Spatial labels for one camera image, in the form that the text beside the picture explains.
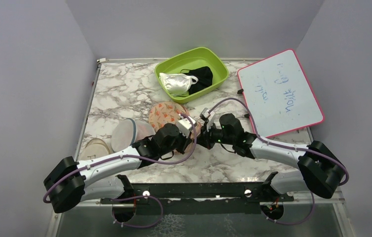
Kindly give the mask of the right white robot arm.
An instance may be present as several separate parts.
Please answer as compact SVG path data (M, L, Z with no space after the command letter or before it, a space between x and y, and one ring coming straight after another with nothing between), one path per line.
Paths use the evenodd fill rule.
M202 112L204 124L197 137L197 143L212 149L216 143L222 147L231 145L231 153L252 159L267 159L282 163L296 171L272 173L261 188L262 196L273 201L287 192L311 191L330 199L342 184L347 173L345 166L320 141L311 144L290 144L277 142L254 133L246 132L239 119L233 114L220 117L220 128L214 124L214 115Z

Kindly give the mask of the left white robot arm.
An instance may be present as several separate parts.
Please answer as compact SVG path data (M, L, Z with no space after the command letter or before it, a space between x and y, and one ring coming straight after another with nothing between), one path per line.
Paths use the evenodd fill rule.
M189 159L193 152L189 152L179 161L163 161L162 156L173 151L184 153L189 144L194 149L196 143L197 131L194 124L168 123L155 135L134 142L120 152L82 161L76 161L73 157L63 158L43 181L46 193L42 201L51 204L55 213L66 212L82 201L103 198L103 192L97 188L88 190L102 179L154 163L182 163Z

